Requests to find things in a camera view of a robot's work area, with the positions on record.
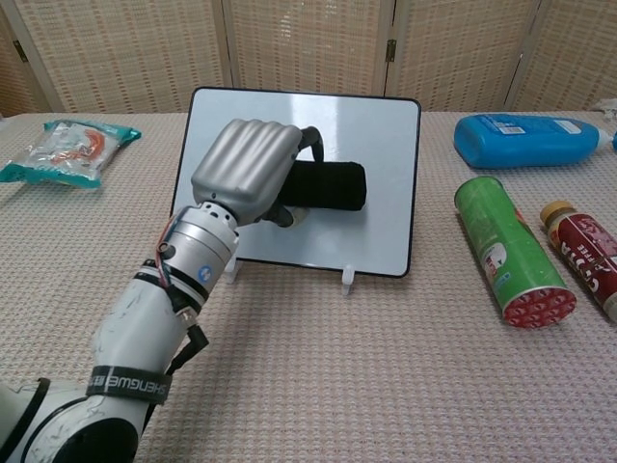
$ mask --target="beige tablecloth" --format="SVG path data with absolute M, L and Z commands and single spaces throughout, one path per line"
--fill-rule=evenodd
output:
M 211 344 L 176 374 L 138 461 L 615 461 L 616 328 L 551 251 L 575 312 L 539 330 L 502 322 L 453 205 L 476 175 L 452 147 L 461 116 L 422 116 L 409 276 L 360 276 L 342 297 L 335 272 L 245 264 L 201 313 Z M 98 191 L 0 185 L 0 378 L 11 385 L 87 381 L 91 335 L 170 210 L 186 116 L 80 117 L 144 138 Z M 14 118 L 0 161 L 51 119 Z M 547 249 L 538 214 L 552 200 L 617 233 L 610 150 L 492 174 Z

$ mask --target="green cylindrical container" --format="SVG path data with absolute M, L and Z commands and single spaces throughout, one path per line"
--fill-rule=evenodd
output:
M 496 178 L 463 183 L 454 203 L 508 323 L 546 326 L 575 309 L 576 297 Z

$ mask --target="blue bottle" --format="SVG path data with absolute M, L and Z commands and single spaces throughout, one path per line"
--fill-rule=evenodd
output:
M 478 114 L 458 121 L 454 148 L 481 169 L 556 166 L 586 159 L 614 139 L 604 130 L 574 119 L 514 114 Z

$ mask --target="white board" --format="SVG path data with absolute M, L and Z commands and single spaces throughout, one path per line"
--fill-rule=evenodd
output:
M 312 209 L 299 226 L 259 222 L 238 229 L 244 260 L 402 277 L 410 266 L 420 108 L 408 99 L 200 88 L 193 94 L 174 210 L 195 204 L 191 175 L 232 119 L 313 125 L 326 161 L 366 173 L 362 211 Z M 310 149 L 298 159 L 311 160 Z

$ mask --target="white robotic arm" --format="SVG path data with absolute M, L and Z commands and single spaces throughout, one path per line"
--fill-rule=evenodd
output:
M 307 146 L 323 160 L 313 127 L 235 120 L 221 132 L 191 178 L 198 206 L 170 220 L 96 331 L 87 389 L 45 378 L 0 385 L 0 463 L 133 460 L 172 374 L 207 345 L 197 315 L 238 246 L 236 227 L 292 224 L 277 196 Z

